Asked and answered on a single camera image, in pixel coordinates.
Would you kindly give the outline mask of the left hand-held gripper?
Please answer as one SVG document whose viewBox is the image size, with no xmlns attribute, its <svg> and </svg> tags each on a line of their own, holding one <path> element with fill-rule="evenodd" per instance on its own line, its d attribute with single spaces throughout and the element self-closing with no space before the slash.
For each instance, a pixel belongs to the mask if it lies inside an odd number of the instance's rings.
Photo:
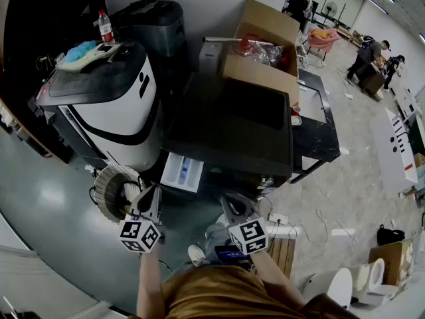
<svg viewBox="0 0 425 319">
<path fill-rule="evenodd" d="M 119 240 L 130 252 L 150 253 L 157 244 L 165 243 L 165 227 L 160 220 L 162 190 L 151 185 L 122 210 Z"/>
</svg>

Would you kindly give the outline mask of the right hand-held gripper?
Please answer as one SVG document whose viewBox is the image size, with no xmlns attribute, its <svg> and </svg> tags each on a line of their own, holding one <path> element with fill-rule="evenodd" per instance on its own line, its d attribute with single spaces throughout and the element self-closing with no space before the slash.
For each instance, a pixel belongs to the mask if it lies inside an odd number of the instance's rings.
<svg viewBox="0 0 425 319">
<path fill-rule="evenodd" d="M 220 196 L 230 238 L 244 254 L 268 248 L 268 231 L 263 217 L 256 214 L 255 202 L 240 193 Z"/>
</svg>

